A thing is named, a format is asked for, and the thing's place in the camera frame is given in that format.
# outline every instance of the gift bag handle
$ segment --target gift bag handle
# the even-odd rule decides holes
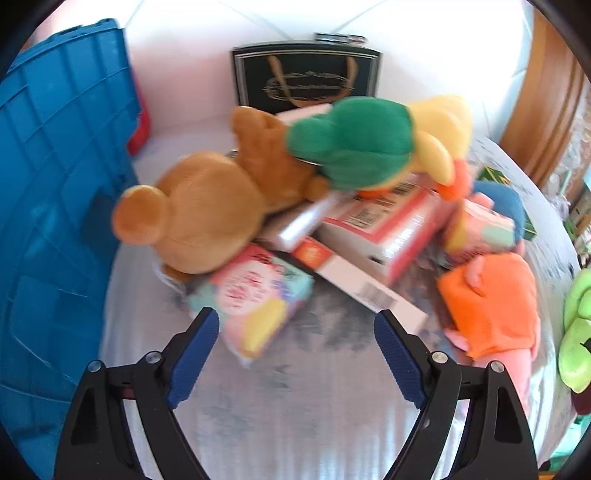
[[[291,102],[293,106],[298,108],[319,105],[321,103],[330,103],[350,95],[350,93],[353,91],[353,84],[355,83],[357,72],[359,71],[355,59],[353,57],[347,57],[347,83],[339,93],[318,100],[297,100],[291,96],[290,88],[285,81],[283,66],[281,65],[280,60],[275,55],[271,55],[267,57],[267,59],[269,61],[269,66],[271,67],[273,75],[275,75],[279,85],[281,85],[281,90],[283,90],[283,93],[285,93],[285,97]]]

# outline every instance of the blue gripper pad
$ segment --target blue gripper pad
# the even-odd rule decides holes
[[[212,310],[205,318],[201,327],[187,345],[170,375],[170,390],[166,397],[169,408],[175,409],[178,404],[187,400],[197,377],[201,373],[205,360],[212,351],[220,329],[217,312]]]
[[[421,382],[421,371],[388,319],[381,312],[375,316],[374,335],[402,396],[405,400],[413,402],[415,407],[421,408],[426,399]]]

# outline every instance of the orange plush toy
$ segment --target orange plush toy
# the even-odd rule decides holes
[[[446,336],[478,367],[502,362],[528,411],[531,363],[540,344],[535,277],[516,253],[474,257],[438,280],[456,324]]]
[[[232,129],[238,142],[236,163],[258,185],[267,213],[279,212],[302,200],[315,202],[329,189],[316,167],[296,160],[287,151],[288,130],[275,115],[248,106],[234,110]]]

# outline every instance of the blue plastic crate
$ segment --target blue plastic crate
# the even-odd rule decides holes
[[[41,479],[99,352],[138,114],[113,19],[25,50],[0,83],[0,421]]]

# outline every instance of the snack package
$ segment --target snack package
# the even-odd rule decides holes
[[[462,200],[443,235],[443,249],[451,265],[476,255],[497,254],[515,246],[515,223],[482,205]]]
[[[511,182],[505,174],[501,170],[496,170],[490,167],[484,167],[482,171],[479,173],[477,180],[487,180],[487,181],[494,181],[496,183],[502,183],[507,186],[511,186]],[[531,223],[530,216],[525,213],[525,233],[523,238],[525,240],[533,240],[534,237],[538,234],[535,230],[534,224]]]
[[[249,244],[230,263],[187,296],[191,313],[214,308],[221,337],[247,367],[311,295],[313,278],[258,245]]]
[[[390,285],[427,245],[453,203],[412,183],[375,199],[352,199],[331,211],[320,241],[356,267]]]

